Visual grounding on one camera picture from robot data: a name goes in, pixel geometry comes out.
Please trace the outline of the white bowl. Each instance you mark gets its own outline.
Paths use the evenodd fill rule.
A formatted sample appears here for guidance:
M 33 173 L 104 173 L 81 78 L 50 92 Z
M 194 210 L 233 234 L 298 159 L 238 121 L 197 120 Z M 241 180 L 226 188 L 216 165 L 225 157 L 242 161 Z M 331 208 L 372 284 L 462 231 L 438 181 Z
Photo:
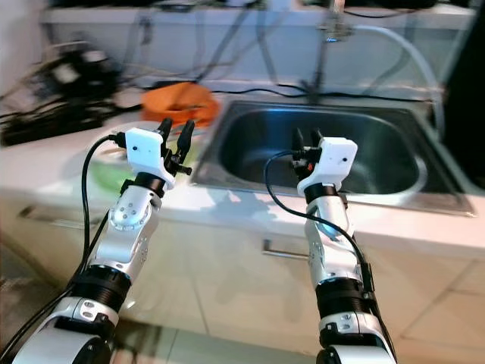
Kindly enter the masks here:
M 102 137 L 114 135 L 120 132 L 128 131 L 132 128 L 143 128 L 143 126 L 150 126 L 150 124 L 145 124 L 145 122 L 135 121 L 135 122 L 128 122 L 128 124 L 118 124 L 111 126 L 108 130 L 101 132 L 98 136 L 92 140 L 96 142 Z M 127 164 L 127 156 L 125 152 L 125 148 L 121 148 L 115 141 L 106 141 L 101 143 L 98 146 L 95 155 L 93 157 L 94 161 L 105 163 L 105 164 L 114 164 L 114 165 L 126 165 Z

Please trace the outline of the orange bowl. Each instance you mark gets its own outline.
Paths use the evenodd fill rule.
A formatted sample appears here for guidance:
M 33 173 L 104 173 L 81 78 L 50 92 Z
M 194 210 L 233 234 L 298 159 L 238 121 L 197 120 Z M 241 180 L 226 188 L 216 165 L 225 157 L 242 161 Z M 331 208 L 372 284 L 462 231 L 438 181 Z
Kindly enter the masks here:
M 145 110 L 186 110 L 200 107 L 221 110 L 221 104 L 208 87 L 191 82 L 179 82 L 145 91 L 141 101 L 141 118 Z

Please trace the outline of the stainless steel sink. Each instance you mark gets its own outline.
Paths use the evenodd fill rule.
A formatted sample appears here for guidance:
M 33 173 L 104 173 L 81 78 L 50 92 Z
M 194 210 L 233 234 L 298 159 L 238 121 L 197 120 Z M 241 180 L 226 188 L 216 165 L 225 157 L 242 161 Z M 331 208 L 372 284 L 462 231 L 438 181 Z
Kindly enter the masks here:
M 417 115 L 407 108 L 308 106 L 282 102 L 232 101 L 212 133 L 192 174 L 194 184 L 296 194 L 298 178 L 288 157 L 300 130 L 306 139 L 320 131 L 358 145 L 340 190 L 350 202 L 375 207 L 475 216 L 474 206 L 433 147 Z

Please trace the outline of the light green plate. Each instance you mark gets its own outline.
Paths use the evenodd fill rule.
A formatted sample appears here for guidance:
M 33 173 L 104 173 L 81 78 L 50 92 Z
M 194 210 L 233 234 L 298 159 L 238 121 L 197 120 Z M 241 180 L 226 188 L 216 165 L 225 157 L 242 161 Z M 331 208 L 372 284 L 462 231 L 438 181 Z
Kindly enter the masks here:
M 134 180 L 132 168 L 121 161 L 95 159 L 89 166 L 90 179 L 102 190 L 120 192 L 126 180 Z

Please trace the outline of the metal faucet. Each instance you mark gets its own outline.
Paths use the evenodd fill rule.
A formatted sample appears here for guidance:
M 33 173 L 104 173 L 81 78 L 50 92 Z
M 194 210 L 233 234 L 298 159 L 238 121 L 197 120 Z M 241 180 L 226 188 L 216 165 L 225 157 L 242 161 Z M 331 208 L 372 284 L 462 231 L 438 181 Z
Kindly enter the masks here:
M 322 97 L 325 66 L 327 63 L 328 45 L 343 41 L 352 35 L 352 27 L 343 20 L 346 10 L 346 0 L 329 0 L 325 14 L 318 29 L 320 30 L 320 45 L 318 59 L 316 59 L 313 77 L 305 82 L 306 97 L 311 104 L 316 104 Z

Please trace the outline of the black charger block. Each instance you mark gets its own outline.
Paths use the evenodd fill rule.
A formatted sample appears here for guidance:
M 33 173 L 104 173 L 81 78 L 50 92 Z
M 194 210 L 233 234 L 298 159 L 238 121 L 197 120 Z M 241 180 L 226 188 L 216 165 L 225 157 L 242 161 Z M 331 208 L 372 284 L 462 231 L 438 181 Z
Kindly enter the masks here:
M 65 99 L 108 99 L 119 88 L 119 70 L 107 53 L 69 51 L 39 70 L 39 82 Z

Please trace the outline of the black power strip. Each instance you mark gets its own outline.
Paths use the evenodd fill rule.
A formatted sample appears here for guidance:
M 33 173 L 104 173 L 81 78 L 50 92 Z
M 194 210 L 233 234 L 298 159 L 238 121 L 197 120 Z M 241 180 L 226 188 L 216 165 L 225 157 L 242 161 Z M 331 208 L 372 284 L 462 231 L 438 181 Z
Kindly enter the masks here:
M 4 146 L 39 141 L 100 128 L 111 117 L 114 112 L 103 108 L 63 108 L 37 115 L 18 115 L 3 120 L 0 139 Z

